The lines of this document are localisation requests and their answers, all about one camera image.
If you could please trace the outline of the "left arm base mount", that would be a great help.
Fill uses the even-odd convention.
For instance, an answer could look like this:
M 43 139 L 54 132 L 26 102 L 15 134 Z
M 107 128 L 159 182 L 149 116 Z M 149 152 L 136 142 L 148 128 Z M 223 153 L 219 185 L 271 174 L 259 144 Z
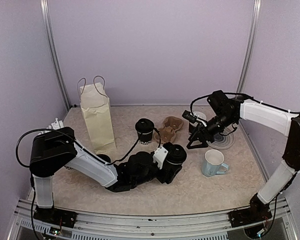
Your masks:
M 53 196 L 45 200 L 36 195 L 33 200 L 36 201 L 36 207 L 32 219 L 59 226 L 60 229 L 62 227 L 74 228 L 78 216 L 77 212 L 56 208 Z

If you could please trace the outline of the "stack of black lids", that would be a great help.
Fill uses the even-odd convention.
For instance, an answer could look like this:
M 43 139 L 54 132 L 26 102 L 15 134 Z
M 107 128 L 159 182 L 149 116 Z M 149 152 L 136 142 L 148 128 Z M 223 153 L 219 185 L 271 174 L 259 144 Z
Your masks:
M 111 163 L 111 158 L 106 155 L 106 154 L 98 154 L 97 155 L 99 158 L 101 158 L 103 161 L 107 162 L 107 163 Z

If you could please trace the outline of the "brown pulp cup carrier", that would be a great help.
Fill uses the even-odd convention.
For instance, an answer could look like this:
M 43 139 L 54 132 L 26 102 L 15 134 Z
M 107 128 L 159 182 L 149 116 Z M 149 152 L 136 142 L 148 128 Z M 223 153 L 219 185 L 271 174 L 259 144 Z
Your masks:
M 162 127 L 158 129 L 161 143 L 174 143 L 177 139 L 177 132 L 183 127 L 184 121 L 175 116 L 168 116 L 162 122 Z

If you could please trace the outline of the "black plastic cup lid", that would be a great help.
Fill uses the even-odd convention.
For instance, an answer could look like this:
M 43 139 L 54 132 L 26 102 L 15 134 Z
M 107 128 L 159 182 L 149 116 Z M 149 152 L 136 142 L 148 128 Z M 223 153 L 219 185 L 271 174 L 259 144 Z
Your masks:
M 135 124 L 135 130 L 140 134 L 151 133 L 154 130 L 154 128 L 154 123 L 147 118 L 141 118 Z

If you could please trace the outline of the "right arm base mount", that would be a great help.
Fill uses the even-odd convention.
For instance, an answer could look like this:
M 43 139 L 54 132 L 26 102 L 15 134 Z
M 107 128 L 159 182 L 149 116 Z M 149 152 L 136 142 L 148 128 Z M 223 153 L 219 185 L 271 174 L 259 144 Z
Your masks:
M 249 225 L 273 217 L 269 203 L 264 204 L 256 193 L 249 202 L 249 207 L 232 210 L 228 213 L 232 228 Z

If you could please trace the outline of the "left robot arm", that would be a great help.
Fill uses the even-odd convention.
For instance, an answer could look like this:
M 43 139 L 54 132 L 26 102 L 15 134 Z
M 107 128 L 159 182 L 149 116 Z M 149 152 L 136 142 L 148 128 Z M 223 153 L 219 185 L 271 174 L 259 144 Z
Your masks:
M 76 139 L 71 127 L 30 130 L 18 139 L 16 148 L 19 148 L 23 138 L 32 133 L 38 135 L 32 142 L 30 162 L 28 165 L 22 162 L 19 164 L 29 169 L 37 208 L 51 223 L 60 218 L 59 209 L 54 207 L 53 175 L 63 167 L 77 170 L 105 189 L 120 193 L 153 179 L 170 184 L 187 158 L 182 146 L 166 142 L 151 153 L 127 153 L 127 161 L 119 159 L 108 162 L 85 148 Z

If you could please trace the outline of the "stack of paper cups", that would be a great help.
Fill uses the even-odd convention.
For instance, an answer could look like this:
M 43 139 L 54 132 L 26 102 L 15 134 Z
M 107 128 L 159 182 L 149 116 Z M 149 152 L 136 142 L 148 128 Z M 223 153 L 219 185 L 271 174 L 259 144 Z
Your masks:
M 201 122 L 203 124 L 207 122 L 207 116 L 201 111 L 194 111 L 193 116 L 196 117 L 196 122 L 195 123 L 191 123 L 191 122 L 188 123 L 188 133 L 189 133 L 189 135 L 192 134 L 193 130 L 198 125 L 198 122 Z

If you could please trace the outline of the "beige paper bag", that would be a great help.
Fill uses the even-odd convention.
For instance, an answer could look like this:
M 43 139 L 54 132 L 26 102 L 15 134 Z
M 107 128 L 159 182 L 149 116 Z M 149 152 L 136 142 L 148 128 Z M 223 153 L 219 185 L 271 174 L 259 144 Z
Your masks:
M 82 116 L 96 154 L 116 148 L 110 98 L 105 92 L 105 83 L 100 75 L 95 76 L 91 84 L 87 84 L 84 77 L 77 82 Z

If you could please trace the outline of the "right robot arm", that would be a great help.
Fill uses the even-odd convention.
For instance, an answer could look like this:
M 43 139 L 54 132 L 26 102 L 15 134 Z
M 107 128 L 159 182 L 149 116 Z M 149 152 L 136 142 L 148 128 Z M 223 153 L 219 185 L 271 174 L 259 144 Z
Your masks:
M 282 161 L 263 188 L 250 200 L 246 218 L 256 222 L 268 209 L 269 203 L 289 187 L 300 171 L 300 111 L 294 112 L 269 105 L 245 93 L 234 93 L 232 98 L 222 90 L 214 91 L 205 98 L 215 113 L 206 123 L 202 123 L 192 110 L 182 116 L 192 124 L 197 124 L 188 138 L 188 149 L 208 147 L 214 136 L 240 120 L 252 121 L 283 134 L 287 137 Z

